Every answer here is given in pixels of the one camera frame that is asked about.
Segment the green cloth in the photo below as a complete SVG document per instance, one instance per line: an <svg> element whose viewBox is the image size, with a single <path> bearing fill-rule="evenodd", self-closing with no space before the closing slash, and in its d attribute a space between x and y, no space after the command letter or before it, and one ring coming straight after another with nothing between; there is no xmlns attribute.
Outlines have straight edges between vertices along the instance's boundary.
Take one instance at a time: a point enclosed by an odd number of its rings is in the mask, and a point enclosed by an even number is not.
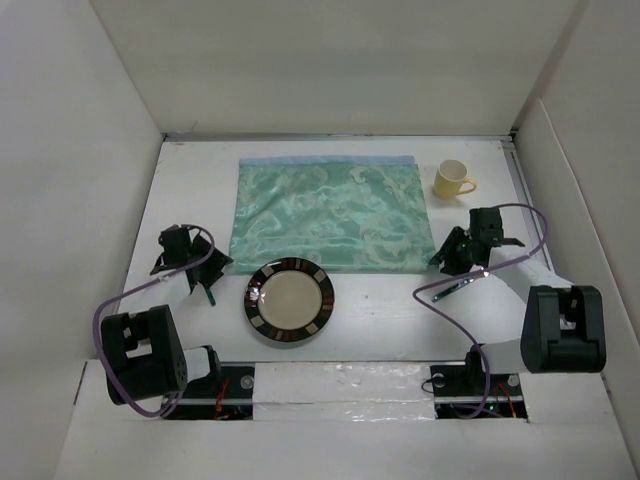
<svg viewBox="0 0 640 480"><path fill-rule="evenodd" d="M235 272L281 257L334 271L427 270L435 248L420 172L409 158L411 164L241 162L230 248Z"/></svg>

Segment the white floor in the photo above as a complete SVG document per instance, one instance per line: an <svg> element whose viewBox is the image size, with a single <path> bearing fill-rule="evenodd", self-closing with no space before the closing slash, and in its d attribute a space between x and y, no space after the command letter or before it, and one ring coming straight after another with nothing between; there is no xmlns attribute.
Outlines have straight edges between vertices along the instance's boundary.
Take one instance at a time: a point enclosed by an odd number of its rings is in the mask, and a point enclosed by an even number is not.
<svg viewBox="0 0 640 480"><path fill-rule="evenodd" d="M237 192L238 161L279 155L413 155L420 166L436 246L451 228L467 226L469 209L516 202L518 197L498 140L468 138L362 138L358 140L165 143L136 242L126 288L149 279L160 254L158 234L175 223L210 229L228 251ZM437 166L445 159L465 162L478 190L452 201L431 193ZM532 240L523 212L503 212L508 236L528 246ZM245 318L242 298L248 276L225 276L213 287L218 301L209 306L196 288L187 296L186 280L130 297L120 311L145 310L169 303L183 347L211 344L222 361L388 361L460 359L468 340L411 298L420 285L440 274L331 274L336 292L333 315L322 332L300 345L271 342ZM488 278L441 302L481 342L519 336L524 305L496 278Z"/></svg>
<svg viewBox="0 0 640 480"><path fill-rule="evenodd" d="M173 223L202 223L228 248L240 158L314 153L414 155L437 245L454 225L467 224L469 208L517 199L498 141L169 143L127 288L148 279L160 253L158 233ZM479 182L476 193L453 202L433 197L428 186L446 158L468 164ZM521 212L505 211L503 218L508 235L531 244ZM214 308L200 289L187 297L186 282L177 279L123 302L121 310L169 302L185 348L211 344L222 361L296 361L256 366L256 419L145 420L111 404L104 370L90 361L56 479L636 478L599 375L522 375L528 422L435 420L432 397L418 391L427 365L407 362L461 359L469 343L412 300L412 289L427 277L333 274L334 316L317 338L289 348L266 343L249 327L242 311L247 279L224 277L214 287ZM442 305L480 341L520 334L524 305L496 278ZM399 359L405 363L300 362Z"/></svg>

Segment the cup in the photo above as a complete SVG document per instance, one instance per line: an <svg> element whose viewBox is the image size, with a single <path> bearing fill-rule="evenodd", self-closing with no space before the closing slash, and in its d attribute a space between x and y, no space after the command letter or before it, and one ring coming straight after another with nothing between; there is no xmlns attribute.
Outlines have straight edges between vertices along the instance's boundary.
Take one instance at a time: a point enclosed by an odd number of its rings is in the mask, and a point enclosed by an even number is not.
<svg viewBox="0 0 640 480"><path fill-rule="evenodd" d="M462 185L469 183L471 188L460 190ZM433 193L438 198L448 200L457 195L471 193L478 188L478 183L467 177L467 167L458 160L445 160L438 167L436 179L433 182Z"/></svg>

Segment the plate rim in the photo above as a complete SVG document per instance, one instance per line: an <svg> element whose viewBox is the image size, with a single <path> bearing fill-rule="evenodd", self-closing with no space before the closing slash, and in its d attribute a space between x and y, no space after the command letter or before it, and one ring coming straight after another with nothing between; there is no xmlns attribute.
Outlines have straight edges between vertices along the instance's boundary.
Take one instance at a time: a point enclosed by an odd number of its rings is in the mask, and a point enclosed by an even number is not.
<svg viewBox="0 0 640 480"><path fill-rule="evenodd" d="M305 273L313 279L320 288L321 304L316 316L307 324L285 330L270 324L260 313L258 307L259 291L273 275L298 271ZM300 257L283 257L266 263L260 267L249 280L244 295L244 311L250 325L261 335L276 342L299 342L316 335L327 324L335 303L333 284L327 272L312 262Z"/></svg>

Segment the plate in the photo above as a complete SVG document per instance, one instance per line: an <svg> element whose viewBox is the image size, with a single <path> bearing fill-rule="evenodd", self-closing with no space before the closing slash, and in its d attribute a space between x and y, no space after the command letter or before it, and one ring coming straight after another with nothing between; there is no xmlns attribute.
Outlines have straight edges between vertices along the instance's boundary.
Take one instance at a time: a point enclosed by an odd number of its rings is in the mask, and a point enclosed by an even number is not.
<svg viewBox="0 0 640 480"><path fill-rule="evenodd" d="M281 258L251 277L244 311L265 337L298 342L326 325L334 299L331 280L318 265L303 258Z"/></svg>

